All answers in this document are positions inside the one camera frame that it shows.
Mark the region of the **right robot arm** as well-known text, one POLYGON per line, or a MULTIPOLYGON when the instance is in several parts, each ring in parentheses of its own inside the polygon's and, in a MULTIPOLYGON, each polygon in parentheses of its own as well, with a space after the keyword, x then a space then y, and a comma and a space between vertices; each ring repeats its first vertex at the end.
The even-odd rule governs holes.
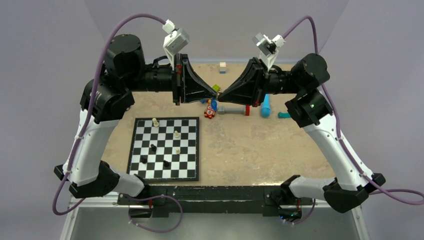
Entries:
POLYGON ((285 103, 290 117, 319 147, 330 164, 334 178, 306 178, 293 175, 281 184, 275 201, 294 203, 299 198, 326 201, 339 213, 361 205, 385 183, 385 177, 373 173, 359 160, 351 161, 348 143, 337 130, 337 120, 330 102, 319 87, 330 79, 324 58, 307 54, 289 71, 277 66, 267 69, 254 57, 239 78, 217 97, 219 102, 257 107, 265 95, 293 94, 285 103))

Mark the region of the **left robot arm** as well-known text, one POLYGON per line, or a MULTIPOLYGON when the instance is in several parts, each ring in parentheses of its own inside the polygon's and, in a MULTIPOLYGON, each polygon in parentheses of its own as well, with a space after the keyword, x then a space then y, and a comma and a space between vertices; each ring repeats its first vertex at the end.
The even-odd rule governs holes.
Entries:
POLYGON ((146 64, 137 36, 115 36, 100 60, 98 80, 89 81, 84 88, 80 123, 68 160, 54 170, 59 179, 70 183, 75 198, 117 192, 138 205, 148 201, 150 187, 143 177, 117 172, 102 160, 112 132, 135 103, 133 92, 170 92, 176 105, 217 96, 194 72, 186 54, 177 54, 173 64, 146 64))

